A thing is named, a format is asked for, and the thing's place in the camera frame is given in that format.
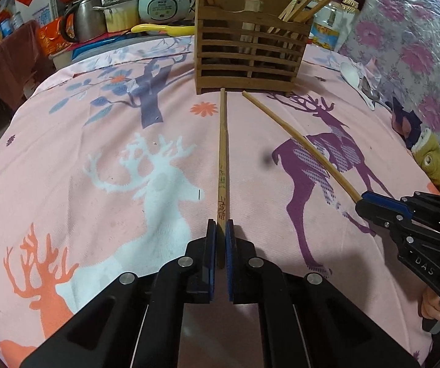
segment blue can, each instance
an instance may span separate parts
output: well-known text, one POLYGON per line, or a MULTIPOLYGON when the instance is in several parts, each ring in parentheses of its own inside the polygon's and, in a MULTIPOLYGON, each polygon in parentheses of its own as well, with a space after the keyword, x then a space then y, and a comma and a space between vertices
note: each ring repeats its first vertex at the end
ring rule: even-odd
POLYGON ((0 24, 0 27, 2 28, 2 34, 4 37, 7 37, 8 35, 10 35, 14 32, 14 28, 12 26, 12 22, 10 21, 10 19, 4 20, 0 24))

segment rice cooker label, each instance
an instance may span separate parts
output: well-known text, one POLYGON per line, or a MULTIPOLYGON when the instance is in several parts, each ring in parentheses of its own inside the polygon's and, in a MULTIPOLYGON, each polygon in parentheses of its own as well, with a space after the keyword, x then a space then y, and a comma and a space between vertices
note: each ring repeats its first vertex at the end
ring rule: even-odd
POLYGON ((152 0, 148 4, 148 15, 155 21, 166 21, 177 12, 176 0, 152 0))

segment electric kettle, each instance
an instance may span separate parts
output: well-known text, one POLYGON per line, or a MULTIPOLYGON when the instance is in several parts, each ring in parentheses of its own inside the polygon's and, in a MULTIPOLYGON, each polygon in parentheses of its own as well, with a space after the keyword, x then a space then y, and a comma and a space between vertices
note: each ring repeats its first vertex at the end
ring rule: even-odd
POLYGON ((105 16, 102 11, 94 7, 102 7, 101 0, 79 0, 67 9, 60 21, 60 34, 70 43, 85 43, 108 31, 105 25, 105 16), (70 37, 66 31, 66 23, 70 14, 73 16, 73 31, 75 37, 70 37))

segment pink tablecloth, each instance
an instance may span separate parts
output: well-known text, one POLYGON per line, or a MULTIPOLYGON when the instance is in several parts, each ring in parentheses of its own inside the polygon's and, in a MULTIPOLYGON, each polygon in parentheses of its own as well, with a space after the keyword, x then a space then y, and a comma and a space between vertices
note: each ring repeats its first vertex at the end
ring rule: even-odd
MULTIPOLYGON (((309 47, 305 59, 326 55, 309 47)), ((59 71, 17 111, 0 141, 0 356, 10 368, 121 272, 156 272, 216 217, 219 93, 196 95, 192 73, 191 38, 151 41, 59 71)), ((358 192, 428 190, 390 114, 371 112, 337 71, 305 62, 294 95, 256 96, 358 192)), ((228 93, 228 128, 231 217, 245 237, 285 272, 323 273, 422 362, 424 284, 390 238, 370 233, 341 187, 240 93, 228 93)), ((180 366, 262 366, 256 308, 229 304, 221 279, 216 297, 186 307, 180 366)))

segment black pan handle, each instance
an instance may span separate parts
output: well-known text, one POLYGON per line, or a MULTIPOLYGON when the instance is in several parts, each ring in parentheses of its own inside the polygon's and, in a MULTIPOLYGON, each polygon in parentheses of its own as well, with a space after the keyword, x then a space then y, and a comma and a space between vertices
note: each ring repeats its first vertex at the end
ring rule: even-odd
POLYGON ((79 3, 77 4, 73 4, 69 9, 67 9, 65 15, 63 16, 63 18, 60 20, 60 34, 61 36, 69 41, 70 43, 78 43, 78 39, 76 37, 70 37, 66 31, 66 24, 68 22, 68 17, 70 16, 70 14, 74 14, 73 15, 73 30, 75 33, 75 19, 77 17, 76 13, 77 13, 77 8, 79 7, 79 3))

